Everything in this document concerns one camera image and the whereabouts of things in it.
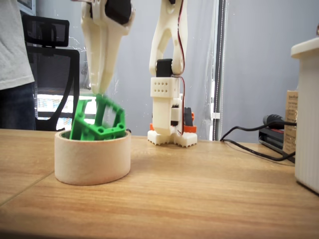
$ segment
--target gray wall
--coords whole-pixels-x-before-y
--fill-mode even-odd
[[[287,90],[297,88],[299,74],[291,47],[315,37],[318,10],[318,0],[227,0],[222,134],[262,125],[264,115],[285,116]],[[258,141],[257,132],[228,137]]]
[[[152,122],[151,74],[149,60],[152,39],[160,13],[160,0],[134,0],[136,18],[131,32],[122,38],[118,60],[107,95],[126,111],[127,127],[133,135],[147,135]],[[69,0],[39,0],[38,15],[70,21],[70,47],[84,48],[80,28],[81,7]],[[188,46],[184,79],[185,106],[195,112],[200,139],[208,139],[210,87],[215,26],[215,0],[188,0]],[[165,57],[172,57],[172,43]],[[81,55],[81,66],[84,54]]]

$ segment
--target white shirt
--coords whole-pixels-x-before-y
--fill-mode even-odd
[[[0,0],[0,90],[34,81],[16,0]]]

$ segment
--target white box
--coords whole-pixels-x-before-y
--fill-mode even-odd
[[[295,176],[319,193],[319,37],[294,46],[291,56],[300,60]]]

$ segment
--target wooden cylinder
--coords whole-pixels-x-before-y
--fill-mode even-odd
[[[57,180],[72,185],[96,185],[118,180],[131,168],[131,134],[114,140],[69,139],[70,131],[55,134]]]

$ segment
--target black office chair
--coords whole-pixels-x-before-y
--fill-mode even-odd
[[[35,79],[34,96],[38,111],[38,95],[62,95],[55,112],[37,112],[36,130],[57,131],[59,118],[74,119],[80,94],[79,62],[77,50],[61,49],[69,42],[69,21],[39,16],[22,17],[24,39],[30,66]],[[63,113],[69,96],[73,96],[72,113]]]

